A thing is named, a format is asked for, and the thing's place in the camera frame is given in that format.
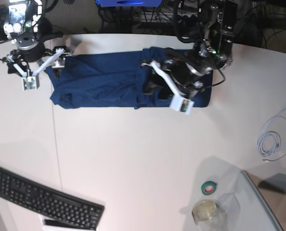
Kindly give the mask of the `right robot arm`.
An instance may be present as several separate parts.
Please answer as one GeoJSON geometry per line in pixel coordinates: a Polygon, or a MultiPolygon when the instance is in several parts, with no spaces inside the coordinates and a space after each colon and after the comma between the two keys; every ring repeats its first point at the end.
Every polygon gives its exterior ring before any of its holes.
{"type": "Polygon", "coordinates": [[[53,32],[45,13],[46,8],[40,0],[9,1],[3,30],[17,47],[3,58],[7,62],[9,74],[25,77],[24,73],[32,73],[29,63],[39,63],[47,56],[52,59],[49,65],[54,77],[58,78],[61,74],[69,50],[65,46],[54,47],[52,50],[45,47],[46,41],[63,37],[62,32],[53,32]]]}

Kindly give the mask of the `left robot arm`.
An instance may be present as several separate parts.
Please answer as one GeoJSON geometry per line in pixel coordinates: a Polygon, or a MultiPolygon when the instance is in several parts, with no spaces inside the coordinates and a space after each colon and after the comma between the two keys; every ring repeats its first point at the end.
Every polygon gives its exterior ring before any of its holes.
{"type": "Polygon", "coordinates": [[[215,86],[205,83],[205,76],[232,62],[238,4],[232,0],[204,0],[197,3],[197,14],[189,18],[178,14],[181,5],[182,1],[174,1],[173,31],[180,42],[192,44],[192,48],[165,48],[165,59],[158,63],[181,95],[190,99],[215,86]]]}

